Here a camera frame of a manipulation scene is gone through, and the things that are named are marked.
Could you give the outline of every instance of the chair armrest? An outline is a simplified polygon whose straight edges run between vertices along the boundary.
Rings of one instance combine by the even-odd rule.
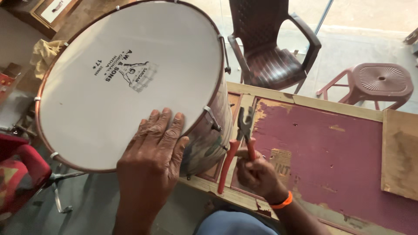
[[[308,74],[318,56],[319,49],[322,47],[321,42],[311,28],[296,13],[291,14],[289,20],[299,28],[309,41],[309,49],[302,63],[302,68],[305,70],[306,74]]]
[[[244,56],[242,55],[240,46],[237,43],[237,40],[235,39],[235,36],[229,35],[228,36],[228,42],[231,44],[231,47],[235,53],[235,56],[237,57],[238,63],[241,66],[242,72],[246,75],[250,75],[250,68],[247,65],[247,62],[245,61]]]
[[[14,150],[28,143],[27,140],[17,136],[0,134],[0,161],[8,159]]]
[[[43,184],[50,177],[51,168],[32,146],[22,145],[16,149],[14,154],[19,155],[22,163],[28,169],[34,186]]]

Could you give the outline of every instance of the drum rim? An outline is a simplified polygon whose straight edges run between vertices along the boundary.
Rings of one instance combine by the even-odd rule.
[[[71,42],[74,41],[82,32],[84,32],[87,28],[89,28],[90,26],[92,26],[93,24],[95,24],[97,21],[103,19],[104,17],[106,17],[106,16],[108,16],[110,14],[113,14],[113,13],[115,13],[115,12],[121,10],[121,9],[128,8],[128,7],[133,6],[133,5],[136,5],[136,4],[147,3],[147,2],[169,2],[169,3],[183,4],[185,6],[191,7],[193,9],[197,10],[198,12],[200,12],[204,17],[206,17],[206,19],[209,20],[210,24],[212,24],[212,26],[213,26],[214,30],[216,31],[216,33],[218,35],[221,35],[221,33],[219,32],[219,29],[217,28],[217,26],[213,22],[213,20],[204,11],[202,11],[200,8],[198,8],[197,6],[195,6],[193,4],[190,4],[190,3],[187,3],[187,2],[184,2],[184,1],[179,1],[179,0],[139,0],[139,1],[136,1],[136,2],[128,3],[128,4],[126,4],[126,5],[122,6],[122,7],[119,7],[119,9],[115,8],[112,11],[109,11],[109,12],[107,12],[107,13],[99,16],[98,18],[96,18],[92,22],[88,23],[83,28],[81,28],[77,33],[75,33],[67,41],[67,43],[68,44],[71,44]],[[219,77],[218,77],[218,81],[217,81],[217,84],[215,86],[214,92],[213,92],[213,94],[212,94],[212,96],[211,96],[211,98],[210,98],[210,100],[209,100],[209,102],[207,104],[208,107],[210,107],[212,105],[213,101],[215,100],[215,97],[216,97],[216,95],[218,93],[218,90],[219,90],[219,87],[221,85],[222,78],[224,76],[224,57],[225,57],[225,53],[226,52],[224,51],[224,45],[223,45],[222,41],[220,40],[220,38],[218,40],[219,40],[219,46],[221,48],[221,56],[222,56],[222,58],[221,58],[221,68],[220,68],[220,71],[219,71]],[[37,94],[37,98],[38,99],[36,99],[36,102],[35,102],[35,123],[36,123],[36,131],[38,132],[38,136],[41,138],[42,142],[45,144],[46,148],[48,149],[48,151],[50,153],[55,153],[56,151],[49,144],[48,140],[46,139],[46,137],[45,137],[45,135],[43,134],[43,131],[42,131],[41,114],[40,114],[40,107],[41,107],[41,100],[42,100],[41,98],[42,98],[43,89],[45,87],[46,81],[47,81],[47,79],[49,77],[49,74],[50,74],[51,70],[53,69],[55,63],[57,62],[57,60],[59,59],[59,57],[62,55],[62,53],[66,49],[67,49],[67,46],[60,48],[59,52],[57,53],[57,55],[53,59],[51,65],[49,66],[48,70],[45,72],[45,74],[43,76],[43,79],[42,79],[42,83],[41,83],[41,85],[39,87],[39,90],[38,90],[38,94]],[[197,120],[193,123],[193,125],[182,136],[188,135],[200,123],[200,121],[205,116],[206,112],[207,111],[204,111],[202,109],[202,113],[200,114],[200,116],[197,118]],[[73,169],[76,169],[78,171],[83,171],[83,172],[111,173],[111,172],[115,172],[116,171],[116,168],[114,168],[114,169],[101,169],[101,170],[97,170],[97,169],[89,169],[89,168],[80,167],[80,166],[77,166],[77,165],[74,165],[74,164],[70,163],[65,158],[61,157],[59,155],[59,153],[54,156],[54,159],[58,160],[59,162],[65,164],[65,165],[67,165],[67,166],[69,166],[69,167],[71,167]]]

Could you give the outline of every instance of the drum tension rod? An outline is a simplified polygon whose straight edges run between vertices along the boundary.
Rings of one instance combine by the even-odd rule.
[[[208,106],[203,107],[203,109],[206,110],[209,113],[209,116],[211,117],[211,119],[213,121],[212,129],[214,129],[218,132],[221,132],[222,128],[221,128],[220,125],[218,125],[218,122],[216,121],[215,116],[212,113],[212,110]]]
[[[227,60],[227,67],[225,68],[225,73],[231,74],[231,67],[229,66],[227,46],[225,45],[225,39],[220,34],[218,35],[218,38],[222,39],[222,44],[224,45],[225,59]]]

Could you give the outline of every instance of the pliers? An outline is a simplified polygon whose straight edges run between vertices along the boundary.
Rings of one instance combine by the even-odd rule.
[[[225,158],[224,165],[222,166],[221,179],[219,180],[218,193],[222,194],[225,187],[225,180],[228,174],[229,166],[237,153],[238,148],[240,147],[242,137],[245,138],[245,143],[248,148],[248,155],[250,159],[254,161],[256,159],[255,155],[255,138],[251,137],[251,126],[252,126],[252,117],[254,115],[253,107],[248,108],[248,115],[245,117],[244,121],[244,107],[240,107],[240,112],[238,114],[238,134],[237,138],[229,141],[229,150],[227,151],[227,157]]]

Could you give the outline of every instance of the red plier handle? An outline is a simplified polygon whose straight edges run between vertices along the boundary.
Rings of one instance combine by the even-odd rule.
[[[221,170],[221,178],[219,179],[219,185],[218,185],[218,193],[222,194],[224,192],[225,187],[225,180],[227,179],[227,174],[229,167],[231,166],[231,162],[235,157],[235,154],[238,151],[238,148],[240,147],[241,141],[238,140],[230,140],[229,141],[229,150],[227,151],[227,156],[224,161],[224,165],[222,166]],[[251,137],[250,140],[247,143],[248,148],[248,155],[250,156],[250,159],[254,161],[256,159],[255,155],[255,138]]]

